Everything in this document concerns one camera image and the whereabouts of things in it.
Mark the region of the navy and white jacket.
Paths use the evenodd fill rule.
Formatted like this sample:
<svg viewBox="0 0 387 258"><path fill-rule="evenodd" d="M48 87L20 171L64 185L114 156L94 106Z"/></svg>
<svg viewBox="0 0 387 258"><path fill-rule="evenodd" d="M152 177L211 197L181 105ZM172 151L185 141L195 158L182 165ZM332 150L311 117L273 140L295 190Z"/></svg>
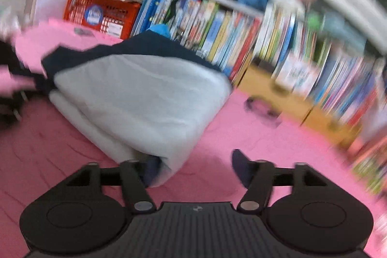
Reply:
<svg viewBox="0 0 387 258"><path fill-rule="evenodd" d="M219 68L153 31L83 51L60 46L41 64L50 101L103 153L159 160L150 187L181 169L232 91Z"/></svg>

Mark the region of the wooden drawer organizer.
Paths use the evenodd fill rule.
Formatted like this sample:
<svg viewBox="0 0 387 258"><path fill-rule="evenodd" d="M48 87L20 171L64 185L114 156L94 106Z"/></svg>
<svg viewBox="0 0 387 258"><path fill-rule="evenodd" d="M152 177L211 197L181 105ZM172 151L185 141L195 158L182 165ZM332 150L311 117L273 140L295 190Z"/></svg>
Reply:
<svg viewBox="0 0 387 258"><path fill-rule="evenodd" d="M303 99L277 85L270 73L254 64L248 66L238 88L250 96L263 97L275 109L321 134L335 146L350 147L361 131L360 123L355 126L340 124L331 114L312 105L309 99Z"/></svg>

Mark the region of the pink floor mat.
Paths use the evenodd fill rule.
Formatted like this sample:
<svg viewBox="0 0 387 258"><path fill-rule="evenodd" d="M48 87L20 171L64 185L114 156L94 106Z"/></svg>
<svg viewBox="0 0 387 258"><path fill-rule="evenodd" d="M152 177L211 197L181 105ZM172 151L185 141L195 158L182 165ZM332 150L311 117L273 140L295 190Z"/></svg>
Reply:
<svg viewBox="0 0 387 258"><path fill-rule="evenodd" d="M171 220L149 225L167 257L281 257L279 246L265 246L259 229L231 218L245 194L231 167L231 152L269 160L281 167L309 163L363 202L373 217L383 205L368 195L343 158L320 136L289 118L271 125L245 108L247 96L234 92L209 124L188 161L170 180L149 190ZM22 119L1 132L1 256L27 257L18 222L24 208L82 165L113 162L79 133L47 100L24 105Z"/></svg>

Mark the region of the colourful triangular toy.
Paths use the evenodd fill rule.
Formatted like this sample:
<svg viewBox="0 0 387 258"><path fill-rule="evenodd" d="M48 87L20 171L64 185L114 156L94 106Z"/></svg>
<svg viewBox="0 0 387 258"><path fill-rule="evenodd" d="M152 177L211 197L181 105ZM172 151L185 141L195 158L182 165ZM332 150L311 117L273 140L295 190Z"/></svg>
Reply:
<svg viewBox="0 0 387 258"><path fill-rule="evenodd" d="M386 197L386 125L366 140L355 140L349 153L352 173L366 191Z"/></svg>

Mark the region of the row of upright books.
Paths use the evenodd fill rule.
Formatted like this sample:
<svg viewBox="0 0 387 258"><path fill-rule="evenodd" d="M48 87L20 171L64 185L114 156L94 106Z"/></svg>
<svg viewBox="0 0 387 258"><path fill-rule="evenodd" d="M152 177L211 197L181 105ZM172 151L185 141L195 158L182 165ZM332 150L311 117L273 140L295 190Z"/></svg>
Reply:
<svg viewBox="0 0 387 258"><path fill-rule="evenodd" d="M384 64L366 52L366 37L340 14L307 11L305 5L269 0L261 11L236 0L143 0L131 33L164 23L170 39L231 81L254 58L267 62L275 79L292 52L321 70L307 98L340 124L355 126L377 100L386 99Z"/></svg>

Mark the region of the blue plush ball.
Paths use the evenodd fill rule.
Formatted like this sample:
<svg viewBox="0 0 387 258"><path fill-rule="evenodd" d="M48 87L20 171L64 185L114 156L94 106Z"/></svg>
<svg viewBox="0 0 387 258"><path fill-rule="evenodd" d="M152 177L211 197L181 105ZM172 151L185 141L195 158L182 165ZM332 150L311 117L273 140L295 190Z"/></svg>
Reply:
<svg viewBox="0 0 387 258"><path fill-rule="evenodd" d="M168 25L164 23L155 24L148 28L149 31L162 35L163 37L171 38L171 33L169 31Z"/></svg>

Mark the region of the red plastic crate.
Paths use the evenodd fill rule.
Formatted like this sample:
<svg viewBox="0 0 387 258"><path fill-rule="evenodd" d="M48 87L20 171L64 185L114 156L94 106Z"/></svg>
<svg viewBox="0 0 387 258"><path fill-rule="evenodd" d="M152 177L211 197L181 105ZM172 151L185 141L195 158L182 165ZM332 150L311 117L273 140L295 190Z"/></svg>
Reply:
<svg viewBox="0 0 387 258"><path fill-rule="evenodd" d="M140 3L120 0L67 0L63 19L95 31L128 39Z"/></svg>

